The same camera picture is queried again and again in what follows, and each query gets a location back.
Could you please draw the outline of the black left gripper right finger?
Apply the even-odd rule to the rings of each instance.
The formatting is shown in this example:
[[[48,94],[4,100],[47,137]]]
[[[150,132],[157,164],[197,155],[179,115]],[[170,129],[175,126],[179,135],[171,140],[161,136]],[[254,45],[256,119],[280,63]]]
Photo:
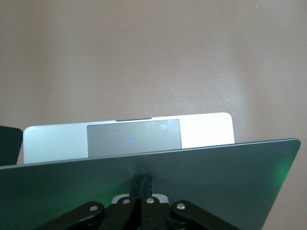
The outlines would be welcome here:
[[[152,194],[152,177],[140,176],[142,230],[237,230],[234,225],[187,200],[163,203]]]

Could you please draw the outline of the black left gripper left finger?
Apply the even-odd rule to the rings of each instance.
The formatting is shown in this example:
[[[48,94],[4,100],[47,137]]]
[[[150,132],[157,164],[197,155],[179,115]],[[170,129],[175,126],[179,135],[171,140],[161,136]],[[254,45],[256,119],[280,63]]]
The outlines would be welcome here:
[[[123,230],[129,224],[140,198],[143,176],[136,175],[129,196],[105,208],[99,202],[88,202],[39,227],[38,230]]]

